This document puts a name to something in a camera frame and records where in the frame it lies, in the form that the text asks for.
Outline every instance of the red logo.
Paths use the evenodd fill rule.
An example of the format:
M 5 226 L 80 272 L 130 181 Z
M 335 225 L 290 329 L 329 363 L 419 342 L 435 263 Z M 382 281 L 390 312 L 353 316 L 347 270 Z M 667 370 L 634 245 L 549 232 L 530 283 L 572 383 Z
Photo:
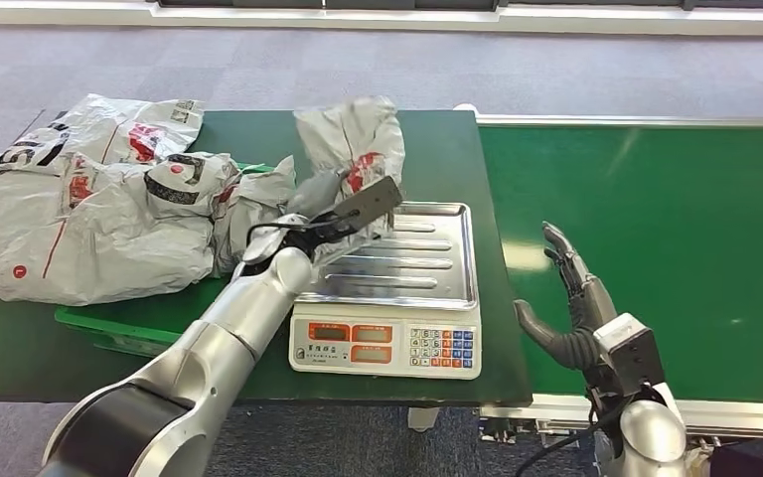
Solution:
M 74 176 L 69 183 L 69 207 L 72 209 L 83 199 L 91 196 L 89 189 L 89 178 L 86 176 Z
M 154 150 L 159 144 L 159 136 L 162 130 L 158 127 L 138 124 L 130 129 L 130 147 L 136 150 L 136 160 L 139 162 L 150 162 L 153 160 Z
M 350 174 L 347 176 L 347 184 L 350 185 L 350 189 L 353 192 L 358 192 L 364 187 L 365 173 L 376 161 L 377 157 L 384 157 L 384 154 L 380 152 L 368 152 L 367 154 L 358 158 L 358 161 L 353 164 L 353 168 L 350 169 Z

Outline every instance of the green plastic crate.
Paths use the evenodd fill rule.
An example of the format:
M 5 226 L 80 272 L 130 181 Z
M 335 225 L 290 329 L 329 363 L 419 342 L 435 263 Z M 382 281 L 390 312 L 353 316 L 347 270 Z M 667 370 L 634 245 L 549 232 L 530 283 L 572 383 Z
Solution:
M 238 165 L 246 168 L 245 173 L 273 170 L 268 166 Z M 98 305 L 61 306 L 54 317 L 85 333 L 98 348 L 153 357 L 165 351 L 200 318 L 228 280 L 228 277 L 205 278 L 177 293 Z

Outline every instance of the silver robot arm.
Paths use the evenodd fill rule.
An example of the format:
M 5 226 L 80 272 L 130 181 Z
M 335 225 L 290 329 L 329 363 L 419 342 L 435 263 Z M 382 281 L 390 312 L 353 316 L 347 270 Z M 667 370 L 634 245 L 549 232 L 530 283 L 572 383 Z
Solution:
M 557 333 L 524 300 L 515 302 L 526 333 L 558 363 L 579 370 L 611 444 L 596 458 L 607 477 L 685 477 L 686 427 L 665 382 L 654 333 L 629 313 L 618 315 L 603 282 L 555 226 L 542 225 L 568 293 L 571 331 Z
M 401 202 L 393 180 L 384 178 L 321 212 L 341 179 L 304 183 L 297 191 L 302 204 L 289 203 L 279 227 L 256 226 L 232 280 L 203 316 L 142 369 L 78 403 L 55 429 L 38 476 L 203 475 L 229 408 L 312 280 L 314 249 Z

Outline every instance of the weighing scale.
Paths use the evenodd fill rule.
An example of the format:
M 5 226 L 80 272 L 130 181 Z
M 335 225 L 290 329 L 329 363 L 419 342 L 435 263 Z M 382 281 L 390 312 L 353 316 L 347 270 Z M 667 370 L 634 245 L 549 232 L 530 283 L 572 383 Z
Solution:
M 472 380 L 481 373 L 470 209 L 405 202 L 393 232 L 322 267 L 291 318 L 296 371 Z

